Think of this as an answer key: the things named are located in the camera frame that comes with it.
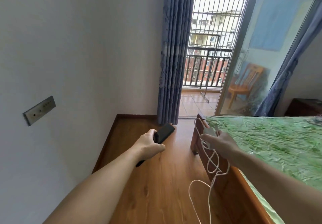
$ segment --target balcony railing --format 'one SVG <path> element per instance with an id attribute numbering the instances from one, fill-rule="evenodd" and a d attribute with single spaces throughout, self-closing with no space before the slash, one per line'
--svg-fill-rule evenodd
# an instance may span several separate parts
<path id="1" fill-rule="evenodd" d="M 183 86 L 220 88 L 230 60 L 229 49 L 188 47 Z"/>

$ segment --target green bedsheet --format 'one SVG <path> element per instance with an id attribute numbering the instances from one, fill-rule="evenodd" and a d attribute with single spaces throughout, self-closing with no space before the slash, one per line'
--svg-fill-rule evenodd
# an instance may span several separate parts
<path id="1" fill-rule="evenodd" d="M 313 117 L 207 116 L 244 151 L 305 184 L 322 190 L 322 127 Z M 248 182 L 275 223 L 283 223 L 260 193 Z"/>

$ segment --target glass door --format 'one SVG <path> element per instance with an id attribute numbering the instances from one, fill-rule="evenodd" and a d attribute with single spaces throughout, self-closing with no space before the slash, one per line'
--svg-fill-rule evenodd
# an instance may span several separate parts
<path id="1" fill-rule="evenodd" d="M 215 115 L 252 116 L 306 31 L 317 0 L 249 0 Z"/>

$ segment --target smartphone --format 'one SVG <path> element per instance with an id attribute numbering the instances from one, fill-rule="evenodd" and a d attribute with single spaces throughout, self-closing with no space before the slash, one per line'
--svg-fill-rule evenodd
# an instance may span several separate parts
<path id="1" fill-rule="evenodd" d="M 162 144 L 174 131 L 175 127 L 167 123 L 162 128 L 160 128 L 159 131 L 154 133 L 153 141 L 156 144 Z M 139 167 L 143 162 L 144 161 L 140 161 L 135 167 Z"/>

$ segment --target electrical outlet panel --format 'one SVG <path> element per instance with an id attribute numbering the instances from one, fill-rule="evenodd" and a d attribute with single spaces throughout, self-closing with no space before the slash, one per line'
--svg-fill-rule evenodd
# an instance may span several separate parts
<path id="1" fill-rule="evenodd" d="M 55 107 L 56 104 L 54 101 L 54 97 L 50 96 L 47 99 L 40 102 L 39 104 L 32 107 L 31 109 L 27 110 L 25 113 L 23 113 L 23 117 L 25 118 L 28 126 L 31 126 Z"/>

